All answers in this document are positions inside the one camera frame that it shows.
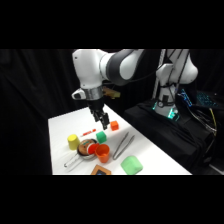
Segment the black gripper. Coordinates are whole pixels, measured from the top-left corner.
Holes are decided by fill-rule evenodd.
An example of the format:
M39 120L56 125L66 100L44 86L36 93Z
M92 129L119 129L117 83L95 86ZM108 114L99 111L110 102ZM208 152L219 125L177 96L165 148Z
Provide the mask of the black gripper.
M106 130L109 125L109 116L107 113L103 111L104 100L102 98L98 100L88 100L87 105L94 116L96 122L100 121L100 117L102 117L102 126L103 129Z

